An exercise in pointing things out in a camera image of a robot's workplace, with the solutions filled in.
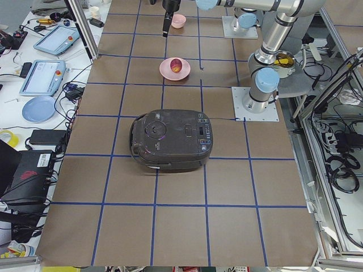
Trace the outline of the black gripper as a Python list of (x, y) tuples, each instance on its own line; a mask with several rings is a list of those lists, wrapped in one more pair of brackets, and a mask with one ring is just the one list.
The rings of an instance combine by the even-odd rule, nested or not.
[(163, 37), (168, 37), (168, 33), (172, 23), (172, 12), (177, 12), (180, 8), (181, 0), (163, 0), (162, 7), (165, 9), (162, 33)]

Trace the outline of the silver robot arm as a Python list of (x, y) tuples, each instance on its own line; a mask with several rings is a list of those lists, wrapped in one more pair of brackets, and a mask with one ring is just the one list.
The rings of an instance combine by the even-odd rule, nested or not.
[(280, 77), (272, 68), (276, 55), (297, 18), (317, 12), (325, 1), (197, 1), (197, 7), (210, 10), (216, 6), (275, 11), (276, 17), (261, 47), (248, 60), (251, 88), (242, 99), (243, 107), (252, 113), (265, 111)]

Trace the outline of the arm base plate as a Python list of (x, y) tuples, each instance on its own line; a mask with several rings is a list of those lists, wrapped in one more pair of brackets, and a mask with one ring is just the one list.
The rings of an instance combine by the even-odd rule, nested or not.
[(268, 101), (257, 102), (250, 96), (250, 87), (232, 87), (231, 91), (237, 121), (279, 122), (273, 96)]
[(257, 39), (257, 17), (252, 13), (245, 13), (239, 17), (223, 16), (222, 26), (225, 38), (232, 39)]

